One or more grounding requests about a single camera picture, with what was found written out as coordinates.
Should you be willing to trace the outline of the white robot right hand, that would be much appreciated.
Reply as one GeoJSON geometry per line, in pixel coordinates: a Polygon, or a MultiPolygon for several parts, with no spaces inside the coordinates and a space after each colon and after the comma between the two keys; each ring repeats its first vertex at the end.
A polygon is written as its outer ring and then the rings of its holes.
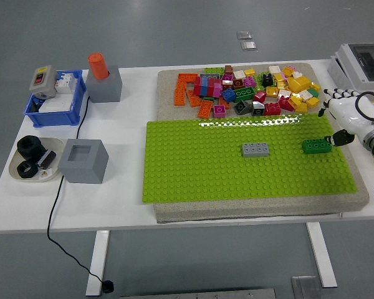
{"type": "Polygon", "coordinates": [[[355,90],[325,89],[330,97],[319,111],[319,116],[328,110],[342,128],[325,140],[334,146],[347,145],[357,137],[368,151],[374,147],[374,104],[368,99],[369,94],[355,90]]]}

